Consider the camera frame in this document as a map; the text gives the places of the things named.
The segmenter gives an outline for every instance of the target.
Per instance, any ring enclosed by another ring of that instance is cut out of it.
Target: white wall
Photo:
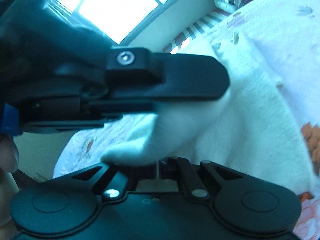
[[[131,46],[161,51],[186,27],[215,8],[213,0],[178,0],[143,30]],[[73,132],[28,134],[15,139],[20,152],[19,169],[30,177],[36,173],[50,179],[60,153]]]

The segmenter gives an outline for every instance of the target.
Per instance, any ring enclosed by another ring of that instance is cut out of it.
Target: black device
[[[159,102],[217,100],[229,86],[212,57],[111,48],[44,0],[16,0],[4,12],[0,52],[1,127],[11,135],[97,128],[122,114],[155,112]],[[19,122],[5,122],[17,110]],[[136,192],[157,170],[179,191]],[[283,187],[216,163],[168,158],[158,166],[100,163],[22,190],[10,210],[19,240],[290,240],[299,239],[292,230],[301,205]]]

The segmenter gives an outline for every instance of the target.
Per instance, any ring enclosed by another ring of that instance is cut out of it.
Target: window
[[[119,44],[167,0],[55,0],[71,16],[88,20]]]

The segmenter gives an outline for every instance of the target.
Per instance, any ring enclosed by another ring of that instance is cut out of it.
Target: gray leaf print
[[[306,16],[313,13],[313,9],[309,6],[300,6],[297,15]]]

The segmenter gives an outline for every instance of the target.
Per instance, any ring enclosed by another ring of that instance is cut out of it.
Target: blue plastic piece
[[[19,110],[7,103],[0,108],[0,133],[9,136],[19,135]]]

